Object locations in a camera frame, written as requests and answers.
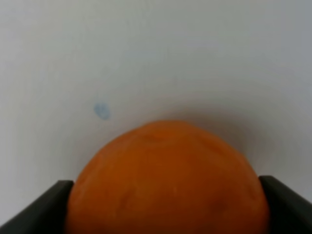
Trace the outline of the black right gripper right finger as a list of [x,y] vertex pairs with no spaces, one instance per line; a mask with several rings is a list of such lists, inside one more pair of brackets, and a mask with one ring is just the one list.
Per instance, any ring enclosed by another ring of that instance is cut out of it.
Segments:
[[271,234],[312,234],[312,204],[271,175],[259,177],[269,203]]

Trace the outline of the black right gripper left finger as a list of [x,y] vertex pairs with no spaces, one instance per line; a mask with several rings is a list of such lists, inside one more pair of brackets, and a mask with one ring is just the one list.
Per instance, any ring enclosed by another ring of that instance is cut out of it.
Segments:
[[0,227],[2,234],[63,234],[69,194],[74,185],[59,180]]

